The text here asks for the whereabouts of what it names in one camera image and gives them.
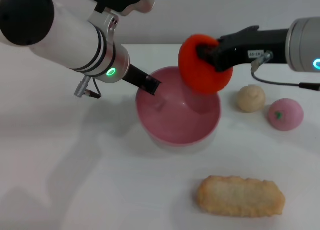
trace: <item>white table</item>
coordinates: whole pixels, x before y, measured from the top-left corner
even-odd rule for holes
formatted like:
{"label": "white table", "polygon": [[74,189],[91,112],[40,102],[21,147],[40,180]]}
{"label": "white table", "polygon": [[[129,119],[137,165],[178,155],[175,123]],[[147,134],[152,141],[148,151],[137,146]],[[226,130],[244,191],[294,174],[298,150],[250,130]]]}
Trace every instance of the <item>white table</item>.
{"label": "white table", "polygon": [[[128,45],[131,61],[151,73],[177,65],[179,45]],[[135,111],[137,88],[100,82],[103,98],[73,94],[82,79],[22,48],[0,48],[1,230],[316,230],[320,216],[320,93],[259,84],[235,67],[220,93],[222,119],[213,142],[190,149],[155,145]],[[257,75],[293,83],[320,74],[286,65]],[[263,112],[240,113],[235,92],[257,84],[267,104],[300,102],[303,124],[274,130]],[[194,189],[209,175],[275,181],[286,196],[282,216],[263,219],[200,213]]]}

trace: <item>bowl rim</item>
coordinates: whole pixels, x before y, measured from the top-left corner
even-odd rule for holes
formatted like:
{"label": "bowl rim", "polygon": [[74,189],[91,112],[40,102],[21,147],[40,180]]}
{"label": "bowl rim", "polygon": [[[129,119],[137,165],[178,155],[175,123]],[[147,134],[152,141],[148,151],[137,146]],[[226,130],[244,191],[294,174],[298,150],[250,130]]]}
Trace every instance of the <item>bowl rim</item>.
{"label": "bowl rim", "polygon": [[[163,68],[160,68],[154,72],[152,72],[150,74],[150,76],[153,76],[154,74],[156,74],[157,72],[161,72],[161,71],[164,71],[166,69],[178,69],[179,70],[179,67],[178,66],[166,66],[166,67],[163,67]],[[202,137],[201,139],[197,140],[197,141],[194,141],[194,142],[191,142],[191,143],[172,143],[172,142],[169,142],[169,141],[166,141],[166,140],[163,140],[159,137],[157,137],[156,135],[154,135],[147,127],[146,125],[144,124],[144,122],[142,121],[142,118],[140,116],[140,113],[139,113],[139,110],[138,110],[138,96],[139,94],[142,92],[143,90],[142,89],[138,89],[136,95],[135,95],[135,108],[136,108],[136,111],[137,111],[137,115],[138,115],[138,118],[139,118],[139,121],[140,121],[140,124],[142,125],[143,129],[146,131],[146,133],[148,135],[150,135],[154,140],[162,143],[162,144],[165,144],[165,145],[168,145],[168,146],[171,146],[171,147],[189,147],[189,146],[193,146],[193,145],[196,145],[202,141],[204,141],[205,139],[207,139],[218,127],[219,123],[220,123],[220,120],[221,120],[221,117],[222,117],[222,106],[221,106],[221,98],[217,93],[214,93],[212,95],[216,95],[217,96],[217,101],[218,101],[218,107],[219,107],[219,114],[217,116],[217,121],[216,121],[216,124],[214,125],[214,127],[212,128],[212,130],[207,134],[205,135],[204,137]]]}

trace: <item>red foam ball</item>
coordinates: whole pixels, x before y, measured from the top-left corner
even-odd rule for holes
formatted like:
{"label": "red foam ball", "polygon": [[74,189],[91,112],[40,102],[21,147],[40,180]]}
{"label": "red foam ball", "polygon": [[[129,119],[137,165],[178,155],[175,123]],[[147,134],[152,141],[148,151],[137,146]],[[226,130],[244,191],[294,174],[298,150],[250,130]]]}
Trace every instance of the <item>red foam ball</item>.
{"label": "red foam ball", "polygon": [[214,66],[198,58],[196,47],[200,44],[218,46],[214,38],[196,34],[189,37],[181,46],[178,65],[183,81],[194,91],[201,94],[215,94],[230,82],[233,68],[216,72]]}

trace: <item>green led light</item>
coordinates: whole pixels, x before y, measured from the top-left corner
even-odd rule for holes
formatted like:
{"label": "green led light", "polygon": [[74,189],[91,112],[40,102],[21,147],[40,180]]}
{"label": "green led light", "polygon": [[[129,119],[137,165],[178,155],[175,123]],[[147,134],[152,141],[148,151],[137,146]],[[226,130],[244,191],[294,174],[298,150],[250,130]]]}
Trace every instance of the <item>green led light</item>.
{"label": "green led light", "polygon": [[109,71],[106,72],[106,75],[108,77],[111,77],[112,75],[114,75],[117,72],[117,70],[113,67],[111,68]]}

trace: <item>black cable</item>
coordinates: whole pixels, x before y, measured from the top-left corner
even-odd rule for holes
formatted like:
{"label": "black cable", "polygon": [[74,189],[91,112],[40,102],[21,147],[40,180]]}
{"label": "black cable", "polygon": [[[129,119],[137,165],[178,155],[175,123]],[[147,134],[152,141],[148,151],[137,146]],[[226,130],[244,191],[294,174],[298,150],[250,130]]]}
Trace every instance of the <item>black cable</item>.
{"label": "black cable", "polygon": [[100,89],[99,89],[99,87],[98,87],[98,84],[97,84],[97,82],[96,82],[96,79],[95,79],[95,78],[93,79],[93,83],[94,83],[94,86],[95,86],[95,88],[96,88],[96,90],[97,90],[98,94],[100,95],[100,97],[102,97],[102,94],[101,94],[101,92],[100,92]]}
{"label": "black cable", "polygon": [[299,84],[295,84],[295,83],[283,83],[283,82],[274,82],[274,81],[266,81],[266,80],[262,80],[260,78],[258,78],[254,72],[251,73],[252,77],[261,82],[261,83],[264,83],[264,84],[271,84],[271,85],[278,85],[278,86],[289,86],[289,87],[300,87]]}

